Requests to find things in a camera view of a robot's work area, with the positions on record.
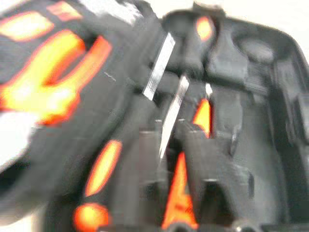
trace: white background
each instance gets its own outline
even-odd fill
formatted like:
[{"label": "white background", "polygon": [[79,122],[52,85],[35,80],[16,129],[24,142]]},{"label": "white background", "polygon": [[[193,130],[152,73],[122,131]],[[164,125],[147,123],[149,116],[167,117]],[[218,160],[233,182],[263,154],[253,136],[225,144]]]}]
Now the white background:
[{"label": "white background", "polygon": [[[22,0],[1,0],[0,12]],[[193,0],[148,0],[154,12],[163,16],[175,9],[189,8]],[[199,0],[206,4],[219,4],[231,17],[240,18],[290,34],[300,45],[309,60],[309,1],[307,0]],[[0,227],[0,232],[36,231],[35,221],[41,211],[32,212],[29,216],[10,225]]]}]

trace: black and orange handle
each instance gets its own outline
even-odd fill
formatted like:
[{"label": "black and orange handle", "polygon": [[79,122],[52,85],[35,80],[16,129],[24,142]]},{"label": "black and orange handle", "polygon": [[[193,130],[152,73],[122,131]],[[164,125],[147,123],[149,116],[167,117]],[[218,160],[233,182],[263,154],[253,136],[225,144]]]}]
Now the black and orange handle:
[{"label": "black and orange handle", "polygon": [[[202,99],[197,109],[193,123],[198,125],[207,137],[211,129],[211,106],[208,100]],[[193,229],[198,228],[195,219],[192,199],[185,192],[187,186],[187,170],[185,163],[185,153],[179,154],[175,174],[171,184],[168,203],[162,223],[162,228],[167,229],[171,224],[181,222],[186,223]]]},{"label": "black and orange handle", "polygon": [[143,95],[133,97],[130,111],[123,124],[116,130],[100,152],[84,189],[84,196],[73,215],[73,224],[78,231],[96,231],[100,226],[112,223],[110,202],[126,151],[138,139],[140,127],[148,124],[156,105]]},{"label": "black and orange handle", "polygon": [[185,38],[182,69],[193,78],[201,78],[207,52],[215,40],[213,21],[206,16],[198,17]]},{"label": "black and orange handle", "polygon": [[[254,222],[256,214],[248,189],[241,184],[229,156],[230,140],[208,139],[202,126],[184,122],[183,144],[188,189],[197,223],[216,223],[218,218],[223,225],[240,218]],[[223,202],[228,210],[219,215],[214,209]]]}]

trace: open tool case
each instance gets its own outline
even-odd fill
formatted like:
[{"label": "open tool case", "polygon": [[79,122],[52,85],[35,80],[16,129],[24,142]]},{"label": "open tool case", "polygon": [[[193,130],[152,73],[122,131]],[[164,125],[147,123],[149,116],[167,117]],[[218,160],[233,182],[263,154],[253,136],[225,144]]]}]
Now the open tool case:
[{"label": "open tool case", "polygon": [[[189,180],[196,188],[207,185],[207,194],[198,190],[191,193],[193,206],[199,205],[195,214],[200,226],[196,231],[309,231],[309,72],[302,51],[293,38],[281,31],[228,18],[221,10],[194,5],[190,10],[171,12],[162,19],[163,28],[176,42],[167,65],[169,72],[181,74],[178,59],[184,48],[183,35],[196,15],[210,16],[216,27],[215,44],[204,61],[203,78],[213,90],[211,138],[198,143],[196,129],[192,138],[188,138],[196,144],[187,146],[193,153],[199,150],[210,155],[210,158],[200,156],[191,162],[199,164],[199,170],[196,178],[189,177]],[[196,102],[186,101],[184,105],[190,104]],[[181,110],[178,118],[184,117],[191,120],[193,115]],[[158,128],[160,122],[155,128],[141,131],[140,144],[147,147],[156,143]],[[176,138],[185,126],[179,128],[182,129],[176,129]],[[178,145],[177,139],[169,145],[166,170],[146,174],[146,170],[155,172],[156,161],[141,157],[137,162],[139,173],[144,176],[140,188],[147,195],[139,195],[137,201],[136,195],[132,196],[132,205],[137,204],[146,212],[139,217],[140,224],[135,223],[132,212],[126,208],[123,217],[117,219],[123,225],[99,231],[194,231],[185,225],[161,229],[165,207],[161,202],[168,197]],[[148,152],[147,157],[155,157],[156,150],[153,156]],[[213,163],[223,174],[215,175],[210,181],[203,175],[202,164],[209,167],[209,163],[216,162],[216,155],[231,160],[233,165],[225,166],[225,158],[218,164]],[[38,228],[75,231],[73,211],[86,178],[81,178],[84,180],[80,181],[82,184],[76,193],[52,198],[38,219]],[[233,185],[235,178],[240,187]],[[251,206],[255,210],[253,224],[246,220]]]}]

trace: screwdriver shaft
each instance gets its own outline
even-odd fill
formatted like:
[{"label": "screwdriver shaft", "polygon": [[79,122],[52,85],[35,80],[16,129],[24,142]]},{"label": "screwdriver shaft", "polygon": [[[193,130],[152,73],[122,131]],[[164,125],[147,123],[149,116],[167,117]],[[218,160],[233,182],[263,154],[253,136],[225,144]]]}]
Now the screwdriver shaft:
[{"label": "screwdriver shaft", "polygon": [[160,149],[159,149],[160,160],[162,160],[162,158],[165,154],[166,148],[167,148],[168,143],[169,143],[170,135],[172,133],[172,130],[173,130],[173,127],[174,127],[180,106],[182,104],[184,95],[185,95],[188,87],[189,87],[188,78],[186,77],[186,75],[182,75],[181,78],[180,78],[180,82],[179,82],[179,85],[178,85],[176,95],[173,99],[172,104],[169,107],[167,116],[166,116],[164,123],[163,123],[162,138],[161,138],[161,144],[160,144]]},{"label": "screwdriver shaft", "polygon": [[149,81],[143,91],[143,94],[151,101],[154,98],[156,88],[158,87],[166,65],[168,64],[169,57],[172,54],[174,45],[175,40],[173,39],[172,35],[168,33],[156,59]]}]

